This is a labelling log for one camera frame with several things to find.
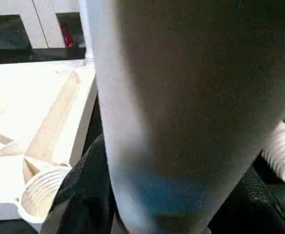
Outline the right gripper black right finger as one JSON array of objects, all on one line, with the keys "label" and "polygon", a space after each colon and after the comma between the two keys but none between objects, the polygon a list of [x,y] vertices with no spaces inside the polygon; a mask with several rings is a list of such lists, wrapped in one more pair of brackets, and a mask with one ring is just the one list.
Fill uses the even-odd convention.
[{"label": "right gripper black right finger", "polygon": [[213,234],[285,234],[285,210],[251,166],[209,229]]}]

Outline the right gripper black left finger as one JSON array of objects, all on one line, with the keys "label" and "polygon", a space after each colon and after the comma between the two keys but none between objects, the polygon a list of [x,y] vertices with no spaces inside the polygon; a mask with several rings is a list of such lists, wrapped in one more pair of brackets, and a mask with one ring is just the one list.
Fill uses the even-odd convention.
[{"label": "right gripper black left finger", "polygon": [[43,234],[109,234],[116,210],[104,136],[64,178],[41,227]]}]

